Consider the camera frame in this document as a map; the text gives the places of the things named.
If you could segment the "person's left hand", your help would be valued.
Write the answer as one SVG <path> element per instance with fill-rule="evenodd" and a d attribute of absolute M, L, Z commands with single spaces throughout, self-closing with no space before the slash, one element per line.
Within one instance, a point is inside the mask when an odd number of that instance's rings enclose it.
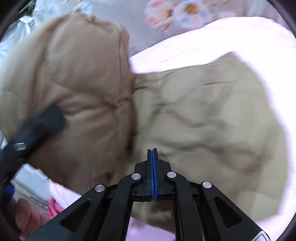
<path fill-rule="evenodd" d="M 34 209 L 27 200 L 21 198 L 16 202 L 15 221 L 20 230 L 20 240 L 27 240 L 33 232 L 45 225 L 49 219 Z"/>

